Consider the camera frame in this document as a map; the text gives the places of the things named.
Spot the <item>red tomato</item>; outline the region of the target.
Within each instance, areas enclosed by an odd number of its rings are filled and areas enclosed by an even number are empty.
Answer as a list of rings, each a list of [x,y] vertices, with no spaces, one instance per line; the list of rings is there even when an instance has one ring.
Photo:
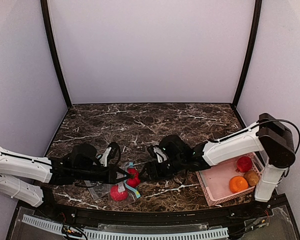
[[[132,167],[129,167],[126,171],[132,175],[132,178],[127,179],[125,184],[132,188],[136,188],[141,183],[141,180],[139,179],[139,172]]]

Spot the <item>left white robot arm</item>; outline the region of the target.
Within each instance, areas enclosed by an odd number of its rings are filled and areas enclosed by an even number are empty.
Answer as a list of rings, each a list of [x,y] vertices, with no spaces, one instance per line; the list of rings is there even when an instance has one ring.
[[[54,205],[51,189],[31,185],[22,178],[55,186],[72,185],[78,180],[115,185],[132,178],[117,162],[110,163],[114,158],[121,158],[116,142],[111,142],[102,155],[97,155],[91,144],[82,143],[62,157],[35,157],[0,146],[0,192],[35,208]]]

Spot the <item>clear zip bag blue zipper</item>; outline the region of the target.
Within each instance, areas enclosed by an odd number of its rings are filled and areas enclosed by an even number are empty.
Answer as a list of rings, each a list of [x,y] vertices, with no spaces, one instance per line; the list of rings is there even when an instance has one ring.
[[[135,168],[137,170],[137,168],[135,167],[135,165],[132,162],[129,162],[124,166],[125,171],[127,171],[128,168]],[[128,191],[128,198],[123,201],[115,201],[115,202],[131,203],[141,197],[141,194],[139,193],[139,191],[137,189],[139,185],[136,188],[130,187],[126,184],[126,180],[123,182],[120,182],[116,185],[118,185],[119,187],[124,187]]]

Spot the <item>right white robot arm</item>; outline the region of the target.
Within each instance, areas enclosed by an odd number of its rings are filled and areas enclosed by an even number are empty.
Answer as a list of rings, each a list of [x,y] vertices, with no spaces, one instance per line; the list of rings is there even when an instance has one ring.
[[[147,148],[153,160],[145,163],[139,178],[143,181],[169,179],[180,171],[210,170],[236,157],[265,152],[268,160],[255,187],[254,199],[266,203],[281,178],[295,163],[300,147],[294,144],[293,133],[286,124],[296,127],[291,121],[263,113],[258,121],[244,129],[219,139],[206,140],[194,147],[178,135],[168,135],[158,145]]]

